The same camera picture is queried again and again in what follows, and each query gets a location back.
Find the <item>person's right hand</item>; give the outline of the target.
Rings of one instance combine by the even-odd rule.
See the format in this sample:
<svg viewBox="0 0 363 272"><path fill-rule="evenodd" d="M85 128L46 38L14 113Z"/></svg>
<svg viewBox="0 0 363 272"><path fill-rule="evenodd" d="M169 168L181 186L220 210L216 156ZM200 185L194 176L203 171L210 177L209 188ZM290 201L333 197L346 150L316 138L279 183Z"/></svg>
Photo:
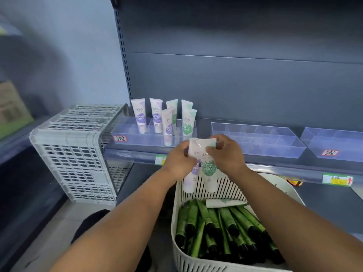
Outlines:
<svg viewBox="0 0 363 272"><path fill-rule="evenodd" d="M214 158L216 166L228 176L230 181L240 183L243 175L250 171L245 163L242 149L236 141L224 134L210 138L216 138L216 148L219 149L219 157Z"/></svg>

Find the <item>person's left hand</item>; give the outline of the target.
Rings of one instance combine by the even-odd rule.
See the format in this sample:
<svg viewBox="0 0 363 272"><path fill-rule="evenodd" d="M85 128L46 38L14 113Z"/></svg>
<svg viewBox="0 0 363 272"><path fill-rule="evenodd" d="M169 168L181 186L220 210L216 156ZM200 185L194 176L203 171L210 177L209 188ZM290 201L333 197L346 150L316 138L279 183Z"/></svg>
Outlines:
<svg viewBox="0 0 363 272"><path fill-rule="evenodd" d="M177 153L177 146L169 152L162 169L173 182L183 180L193 169L197 159Z"/></svg>

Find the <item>white tube purple label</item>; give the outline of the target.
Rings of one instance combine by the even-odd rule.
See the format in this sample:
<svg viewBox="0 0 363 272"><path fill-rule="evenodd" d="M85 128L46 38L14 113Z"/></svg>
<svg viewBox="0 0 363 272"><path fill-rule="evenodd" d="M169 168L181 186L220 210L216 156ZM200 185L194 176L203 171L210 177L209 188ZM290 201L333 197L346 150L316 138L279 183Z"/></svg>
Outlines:
<svg viewBox="0 0 363 272"><path fill-rule="evenodd" d="M162 111L162 103L161 99L153 99L150 98L151 104L151 111L152 111L152 120L155 133L162 133L162 118L161 118L161 111Z"/></svg>
<svg viewBox="0 0 363 272"><path fill-rule="evenodd" d="M194 193L194 190L197 186L198 180L198 173L199 167L201 166L201 161L198 159L198 149L199 146L197 145L197 138L190 138L189 139L189 146L188 146L188 156L194 157L197 159L196 164L193 166L192 171L184 178L183 180L183 191L185 193Z"/></svg>
<svg viewBox="0 0 363 272"><path fill-rule="evenodd" d="M162 131L165 146L171 146L173 141L173 109L161 111Z"/></svg>
<svg viewBox="0 0 363 272"><path fill-rule="evenodd" d="M145 134L147 130L146 102L145 99L132 99L135 119L140 134Z"/></svg>

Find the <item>person's right forearm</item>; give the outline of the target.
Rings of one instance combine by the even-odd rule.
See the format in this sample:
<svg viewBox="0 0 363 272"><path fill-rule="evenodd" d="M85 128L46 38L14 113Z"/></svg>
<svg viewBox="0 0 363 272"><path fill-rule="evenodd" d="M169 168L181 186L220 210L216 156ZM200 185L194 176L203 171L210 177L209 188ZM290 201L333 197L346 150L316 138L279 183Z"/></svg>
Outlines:
<svg viewBox="0 0 363 272"><path fill-rule="evenodd" d="M363 272L363 242L300 204L246 166L221 169L293 272Z"/></svg>

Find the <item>person's left forearm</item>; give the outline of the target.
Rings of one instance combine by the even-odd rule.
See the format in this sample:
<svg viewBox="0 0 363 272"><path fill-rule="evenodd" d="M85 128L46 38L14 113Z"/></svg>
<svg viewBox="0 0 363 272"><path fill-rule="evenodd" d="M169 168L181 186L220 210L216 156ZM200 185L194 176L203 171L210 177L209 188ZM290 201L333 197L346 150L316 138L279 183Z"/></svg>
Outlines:
<svg viewBox="0 0 363 272"><path fill-rule="evenodd" d="M149 272L147 243L169 188L187 175L164 165L104 218L86 230L49 272Z"/></svg>

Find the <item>clear acrylic divider tray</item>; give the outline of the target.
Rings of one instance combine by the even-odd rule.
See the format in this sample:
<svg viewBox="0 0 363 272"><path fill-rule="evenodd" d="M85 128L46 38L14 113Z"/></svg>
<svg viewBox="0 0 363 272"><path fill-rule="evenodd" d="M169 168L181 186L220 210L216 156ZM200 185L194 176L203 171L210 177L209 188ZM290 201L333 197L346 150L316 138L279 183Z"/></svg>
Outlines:
<svg viewBox="0 0 363 272"><path fill-rule="evenodd" d="M121 117L118 119L115 127L111 131L111 135L126 136L128 142L116 143L120 145L140 145L154 147L174 147L184 140L197 138L197 126L194 123L194 129L191 136L183 136L182 120L177 119L175 134L171 146L164 145L163 133L155 133L153 120L147 118L147 130L145 134L140 134L135 117Z"/></svg>
<svg viewBox="0 0 363 272"><path fill-rule="evenodd" d="M317 158L363 162L363 132L306 127L300 140ZM322 156L327 149L339 150L339 154Z"/></svg>
<svg viewBox="0 0 363 272"><path fill-rule="evenodd" d="M246 155L298 159L307 148L287 127L212 122L211 134L226 135Z"/></svg>

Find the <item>clear shelf edge strip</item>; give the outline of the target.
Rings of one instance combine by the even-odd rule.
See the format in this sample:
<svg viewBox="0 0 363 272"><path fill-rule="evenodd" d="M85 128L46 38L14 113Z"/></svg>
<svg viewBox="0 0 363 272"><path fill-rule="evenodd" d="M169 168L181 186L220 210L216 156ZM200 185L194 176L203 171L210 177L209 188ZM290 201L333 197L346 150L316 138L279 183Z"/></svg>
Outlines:
<svg viewBox="0 0 363 272"><path fill-rule="evenodd" d="M156 165L157 153L127 151L117 148L105 149L104 157L109 160ZM258 172L299 178L304 182L323 183L324 174L352 177L351 188L363 188L363 162L329 160L316 157L306 149L300 158L280 158L261 155L244 155L247 166Z"/></svg>

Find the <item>dark grey shelf unit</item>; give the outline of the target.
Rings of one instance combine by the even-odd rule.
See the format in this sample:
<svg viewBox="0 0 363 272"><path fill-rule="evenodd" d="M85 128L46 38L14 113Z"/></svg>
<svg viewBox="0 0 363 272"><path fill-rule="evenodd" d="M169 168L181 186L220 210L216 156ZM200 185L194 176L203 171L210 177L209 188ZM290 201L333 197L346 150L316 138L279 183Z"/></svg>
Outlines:
<svg viewBox="0 0 363 272"><path fill-rule="evenodd" d="M111 0L130 99L363 131L363 0Z"/></svg>

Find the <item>pile of green tubes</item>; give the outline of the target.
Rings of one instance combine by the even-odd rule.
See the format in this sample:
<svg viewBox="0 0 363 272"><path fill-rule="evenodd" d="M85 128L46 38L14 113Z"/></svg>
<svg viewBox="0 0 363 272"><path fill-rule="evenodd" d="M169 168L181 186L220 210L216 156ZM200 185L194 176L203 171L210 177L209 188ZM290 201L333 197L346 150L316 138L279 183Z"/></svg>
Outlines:
<svg viewBox="0 0 363 272"><path fill-rule="evenodd" d="M208 209L205 199L179 208L174 241L188 256L237 263L285 262L261 221L246 206Z"/></svg>

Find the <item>white slotted plastic basket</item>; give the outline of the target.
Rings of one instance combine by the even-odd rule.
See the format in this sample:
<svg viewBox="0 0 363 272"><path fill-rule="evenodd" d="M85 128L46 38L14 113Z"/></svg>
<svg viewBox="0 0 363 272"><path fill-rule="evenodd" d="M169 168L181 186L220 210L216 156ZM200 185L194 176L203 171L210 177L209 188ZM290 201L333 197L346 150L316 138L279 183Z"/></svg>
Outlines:
<svg viewBox="0 0 363 272"><path fill-rule="evenodd" d="M286 182L283 178L258 172L263 178L272 183L274 186L279 188L281 191L286 193L291 198L295 199L302 205L305 203L298 195L293 186ZM195 191L191 194L183 191L183 181L176 183L174 206L171 220L171 236L173 240L176 235L177 220L179 208L188 200L193 198L198 199L230 199L230 200L241 200L247 202L243 192L229 180L226 174L217 172L217 184L218 191L215 193L207 192L204 181L202 178L202 170L199 169L199 176L197 179L197 186ZM267 261L266 264L262 265L243 265L228 263L223 261L215 260L203 260L188 256L177 246L176 242L173 241L173 253L174 262L178 272L292 272L288 270L286 265L274 265L272 262Z"/></svg>

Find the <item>white plastic lattice crate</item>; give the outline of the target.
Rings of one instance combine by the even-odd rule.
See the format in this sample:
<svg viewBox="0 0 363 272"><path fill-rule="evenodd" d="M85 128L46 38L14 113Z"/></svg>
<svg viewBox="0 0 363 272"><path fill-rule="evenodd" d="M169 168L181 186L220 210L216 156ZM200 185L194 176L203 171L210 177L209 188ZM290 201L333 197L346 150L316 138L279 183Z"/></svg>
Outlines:
<svg viewBox="0 0 363 272"><path fill-rule="evenodd" d="M132 164L106 161L103 154L126 115L127 104L76 104L31 131L31 144L71 201L116 205Z"/></svg>

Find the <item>person's black trouser leg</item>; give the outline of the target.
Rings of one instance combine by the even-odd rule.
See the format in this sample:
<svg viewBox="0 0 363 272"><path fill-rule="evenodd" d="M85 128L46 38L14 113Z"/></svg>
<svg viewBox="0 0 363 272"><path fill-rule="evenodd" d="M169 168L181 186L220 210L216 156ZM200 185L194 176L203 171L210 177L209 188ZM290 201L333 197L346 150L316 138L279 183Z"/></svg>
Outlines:
<svg viewBox="0 0 363 272"><path fill-rule="evenodd" d="M78 229L76 230L70 245L72 245L80 236L82 236L88 229L90 229L93 225L95 225L97 222L99 222L104 216L106 216L110 210L103 209L99 210L88 217L86 217Z"/></svg>

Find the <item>dark side shelf rack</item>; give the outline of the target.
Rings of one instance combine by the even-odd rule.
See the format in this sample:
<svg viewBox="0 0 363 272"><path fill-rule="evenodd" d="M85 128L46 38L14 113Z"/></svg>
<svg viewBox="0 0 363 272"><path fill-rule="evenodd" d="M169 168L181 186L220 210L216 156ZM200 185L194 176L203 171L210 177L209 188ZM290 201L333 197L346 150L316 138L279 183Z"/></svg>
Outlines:
<svg viewBox="0 0 363 272"><path fill-rule="evenodd" d="M0 272L10 272L65 202L30 142L30 132L60 111L38 80L44 57L23 36L0 36L0 81L11 80L34 122L0 140Z"/></svg>

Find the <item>brown green cardboard box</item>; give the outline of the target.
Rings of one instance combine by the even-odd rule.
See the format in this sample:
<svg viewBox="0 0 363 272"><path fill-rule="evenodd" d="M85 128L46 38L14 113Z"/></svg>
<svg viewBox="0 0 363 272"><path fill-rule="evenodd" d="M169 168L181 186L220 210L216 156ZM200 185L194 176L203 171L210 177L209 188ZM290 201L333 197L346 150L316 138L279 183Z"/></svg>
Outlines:
<svg viewBox="0 0 363 272"><path fill-rule="evenodd" d="M0 82L0 140L32 122L34 118L13 83Z"/></svg>

